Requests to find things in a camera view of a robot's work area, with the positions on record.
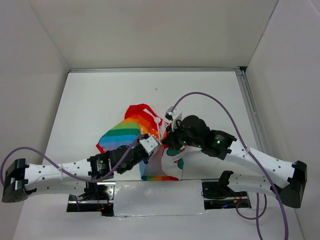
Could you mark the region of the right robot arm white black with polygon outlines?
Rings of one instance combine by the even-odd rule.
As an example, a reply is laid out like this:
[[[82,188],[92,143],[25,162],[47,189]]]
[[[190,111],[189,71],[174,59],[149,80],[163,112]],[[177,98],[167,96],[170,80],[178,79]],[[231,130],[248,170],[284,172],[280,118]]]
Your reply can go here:
[[[301,207],[307,183],[307,165],[304,162],[284,161],[245,146],[227,132],[210,129],[195,115],[182,118],[179,113],[169,112],[165,117],[170,124],[162,140],[164,145],[174,150],[197,148],[209,157],[235,163],[257,174],[248,176],[231,170],[223,171],[218,180],[218,190],[223,196],[230,196],[233,192],[256,192],[279,197],[287,207]]]

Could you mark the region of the rainbow white children's jacket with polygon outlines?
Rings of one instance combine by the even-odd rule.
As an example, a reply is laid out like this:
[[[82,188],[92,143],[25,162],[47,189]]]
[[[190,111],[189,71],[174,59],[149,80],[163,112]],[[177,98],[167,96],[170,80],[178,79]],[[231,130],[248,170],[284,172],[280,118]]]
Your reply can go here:
[[[172,148],[165,143],[169,125],[149,105],[130,105],[124,119],[99,139],[96,148],[109,155],[111,167],[121,161],[117,174],[138,166],[143,181],[180,181],[183,157],[193,149],[187,145]]]

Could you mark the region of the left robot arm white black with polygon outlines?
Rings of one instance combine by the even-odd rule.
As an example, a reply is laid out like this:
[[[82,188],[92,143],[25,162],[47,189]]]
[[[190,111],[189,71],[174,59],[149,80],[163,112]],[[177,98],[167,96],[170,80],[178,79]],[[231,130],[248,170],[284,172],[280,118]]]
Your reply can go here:
[[[62,164],[30,164],[24,158],[16,159],[5,171],[3,203],[25,201],[41,194],[83,195],[92,200],[99,193],[98,183],[123,174],[136,165],[148,164],[159,146],[152,143],[135,146],[122,145],[83,160]]]

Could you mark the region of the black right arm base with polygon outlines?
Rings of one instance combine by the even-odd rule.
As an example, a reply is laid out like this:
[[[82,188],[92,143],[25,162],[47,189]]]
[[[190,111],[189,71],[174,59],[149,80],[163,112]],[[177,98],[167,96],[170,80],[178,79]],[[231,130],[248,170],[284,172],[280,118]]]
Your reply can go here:
[[[228,187],[232,171],[224,171],[219,179],[207,179],[202,181],[202,192],[204,209],[235,209],[250,208],[251,204],[245,191],[235,192]]]

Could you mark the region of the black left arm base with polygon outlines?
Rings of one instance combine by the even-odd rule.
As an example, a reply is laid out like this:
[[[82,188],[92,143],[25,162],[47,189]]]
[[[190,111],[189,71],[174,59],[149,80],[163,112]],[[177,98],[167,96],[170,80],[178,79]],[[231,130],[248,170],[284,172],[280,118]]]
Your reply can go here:
[[[113,217],[115,186],[114,181],[87,183],[83,194],[69,195],[66,212],[97,212],[104,217]]]

